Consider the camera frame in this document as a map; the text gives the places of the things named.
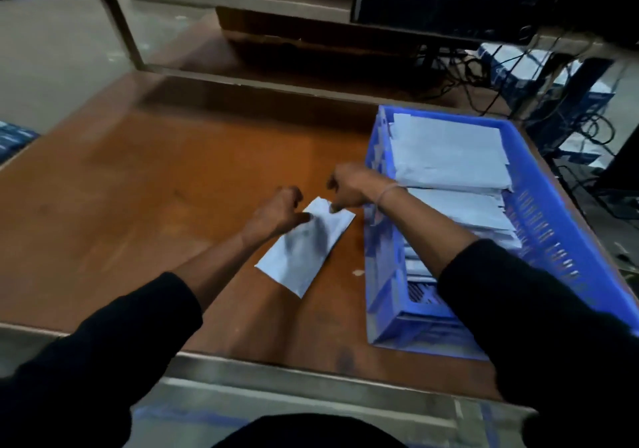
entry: person's right arm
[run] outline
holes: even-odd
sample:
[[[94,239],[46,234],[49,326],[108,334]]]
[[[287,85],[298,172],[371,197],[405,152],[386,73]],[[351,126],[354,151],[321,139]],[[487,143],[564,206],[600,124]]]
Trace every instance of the person's right arm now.
[[[639,341],[627,326],[403,188],[388,189],[392,183],[363,164],[341,164],[328,186],[336,190],[334,210],[375,202],[383,192],[379,208],[495,365],[504,399],[540,413],[524,429],[527,444],[574,441],[587,420],[588,441],[609,439],[612,419],[620,433],[620,419],[638,412],[622,407],[622,396],[639,396]]]

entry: dark clothing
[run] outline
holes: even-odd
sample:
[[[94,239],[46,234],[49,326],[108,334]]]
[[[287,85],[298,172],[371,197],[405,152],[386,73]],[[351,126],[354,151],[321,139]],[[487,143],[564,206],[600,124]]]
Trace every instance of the dark clothing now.
[[[523,427],[529,447],[611,445],[631,432],[639,340],[624,323],[488,240],[444,269],[438,291],[494,363],[504,399],[539,412]],[[170,273],[116,299],[0,385],[0,445],[122,446],[131,406],[201,325],[195,297]],[[262,418],[219,446],[337,447],[363,438],[400,445],[361,421],[299,415]]]

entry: person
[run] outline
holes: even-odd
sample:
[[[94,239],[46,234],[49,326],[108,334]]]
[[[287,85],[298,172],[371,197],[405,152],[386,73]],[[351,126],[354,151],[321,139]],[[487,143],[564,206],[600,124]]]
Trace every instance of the person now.
[[[504,399],[537,411],[522,427],[527,446],[612,445],[629,433],[639,341],[624,323],[363,164],[338,165],[328,187],[333,212],[376,202],[438,278],[439,295],[495,365]],[[131,406],[238,269],[264,242],[311,219],[296,212],[302,199],[296,187],[279,189],[242,231],[114,300],[21,365],[0,387],[0,445],[122,446]],[[315,414],[260,418],[218,446],[368,442],[401,446],[362,421]]]

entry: stack of white paper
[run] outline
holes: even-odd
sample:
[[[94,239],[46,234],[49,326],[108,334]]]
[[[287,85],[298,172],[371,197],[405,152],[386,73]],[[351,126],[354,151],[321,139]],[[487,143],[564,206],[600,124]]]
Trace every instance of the stack of white paper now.
[[[390,133],[395,178],[410,194],[480,238],[521,249],[504,213],[511,178],[499,129],[396,113]],[[404,255],[409,281],[434,281],[406,242]]]
[[[390,133],[395,178],[405,186],[483,194],[511,187],[498,129],[396,113]]]

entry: wooden table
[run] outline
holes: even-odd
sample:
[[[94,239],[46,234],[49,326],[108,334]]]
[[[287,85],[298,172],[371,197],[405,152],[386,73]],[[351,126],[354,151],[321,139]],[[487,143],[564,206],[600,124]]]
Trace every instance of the wooden table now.
[[[160,62],[204,59],[207,18]],[[134,72],[0,171],[0,322],[72,332],[119,295],[239,230],[276,186],[330,198],[365,156],[376,108]],[[490,363],[368,345],[361,211],[303,299],[254,264],[186,350],[498,399]]]

